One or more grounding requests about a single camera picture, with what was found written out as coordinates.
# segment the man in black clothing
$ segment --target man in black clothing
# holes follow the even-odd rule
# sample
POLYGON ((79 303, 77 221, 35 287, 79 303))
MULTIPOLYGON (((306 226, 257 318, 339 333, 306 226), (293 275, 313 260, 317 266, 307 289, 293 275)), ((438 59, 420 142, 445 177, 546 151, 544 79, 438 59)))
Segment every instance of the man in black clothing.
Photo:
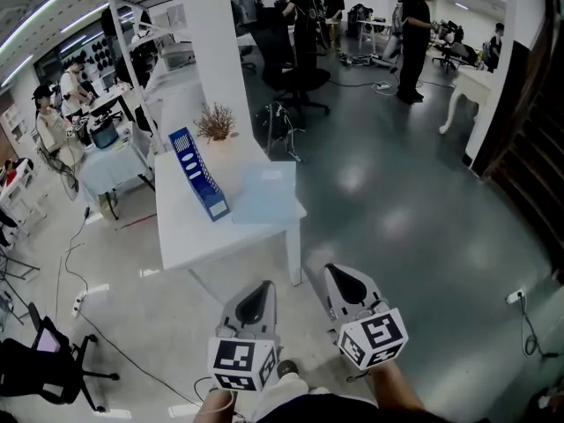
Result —
POLYGON ((490 40, 490 58, 487 65, 487 71, 494 73, 500 63, 501 55, 501 37, 505 26, 503 24, 495 24, 495 36, 490 40))
POLYGON ((345 0, 323 0, 323 6, 325 7, 325 18, 338 22, 333 25, 333 42, 338 52, 341 49, 341 20, 345 10, 345 0))
POLYGON ((423 101, 423 96, 415 91, 415 86, 423 71, 429 37, 434 29, 426 3, 429 1, 404 0, 403 4, 404 66, 396 96, 409 104, 423 101))

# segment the blue file holder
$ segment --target blue file holder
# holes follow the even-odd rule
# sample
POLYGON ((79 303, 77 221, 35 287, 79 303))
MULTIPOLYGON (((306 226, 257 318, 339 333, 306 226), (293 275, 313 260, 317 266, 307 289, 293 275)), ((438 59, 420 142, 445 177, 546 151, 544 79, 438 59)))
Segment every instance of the blue file holder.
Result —
POLYGON ((217 221, 229 213, 227 201, 217 183, 205 167, 194 138, 186 127, 168 135, 180 161, 182 171, 202 206, 212 221, 217 221))

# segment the white pillar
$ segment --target white pillar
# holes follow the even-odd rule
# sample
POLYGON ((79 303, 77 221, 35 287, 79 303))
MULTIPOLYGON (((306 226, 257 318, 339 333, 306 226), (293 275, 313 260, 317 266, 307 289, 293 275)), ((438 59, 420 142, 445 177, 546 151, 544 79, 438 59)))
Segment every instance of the white pillar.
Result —
POLYGON ((236 130, 252 136, 230 0, 182 0, 207 104, 233 110, 236 130))

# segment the tube light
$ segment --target tube light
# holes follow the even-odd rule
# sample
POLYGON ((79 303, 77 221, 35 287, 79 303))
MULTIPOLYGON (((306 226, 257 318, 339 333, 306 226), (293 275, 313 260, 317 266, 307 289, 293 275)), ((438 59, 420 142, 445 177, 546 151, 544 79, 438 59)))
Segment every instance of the tube light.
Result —
POLYGON ((86 37, 85 34, 83 34, 82 36, 80 36, 78 39, 74 40, 73 42, 71 42, 67 47, 65 47, 63 50, 61 50, 62 52, 66 52, 69 48, 71 48, 72 46, 74 46, 75 44, 78 44, 79 42, 81 42, 84 38, 86 37))
POLYGON ((95 10, 92 10, 90 12, 88 12, 87 14, 85 14, 84 16, 82 16, 80 19, 75 20, 74 22, 72 22, 69 26, 66 26, 65 28, 63 28, 63 30, 61 30, 61 33, 64 33, 66 31, 69 31, 72 27, 78 25, 80 22, 82 22, 84 19, 88 19, 90 16, 92 16, 93 14, 95 14, 98 11, 102 11, 105 10, 108 7, 109 4, 103 4, 102 6, 99 6, 98 8, 96 8, 95 10))
POLYGON ((2 54, 4 49, 8 46, 8 44, 10 44, 10 42, 12 42, 16 38, 16 36, 18 36, 21 32, 23 32, 26 29, 26 27, 28 27, 35 19, 38 18, 40 14, 42 14, 49 6, 51 6, 56 1, 57 0, 45 0, 45 2, 43 2, 40 6, 38 6, 37 9, 34 10, 26 20, 24 20, 21 24, 19 24, 19 26, 16 27, 16 29, 11 33, 11 35, 8 36, 8 39, 4 41, 4 43, 0 46, 0 54, 2 54))
POLYGON ((95 34, 92 38, 88 38, 86 41, 84 41, 82 43, 82 45, 84 46, 85 44, 87 44, 88 42, 90 42, 92 39, 96 39, 98 36, 100 36, 101 34, 104 34, 104 32, 99 32, 98 34, 95 34))
POLYGON ((24 62, 22 64, 20 64, 16 70, 14 72, 12 72, 8 78, 6 80, 4 80, 4 82, 2 83, 2 87, 4 87, 4 85, 6 85, 19 71, 21 71, 21 69, 29 63, 29 61, 33 58, 33 55, 28 56, 24 62))

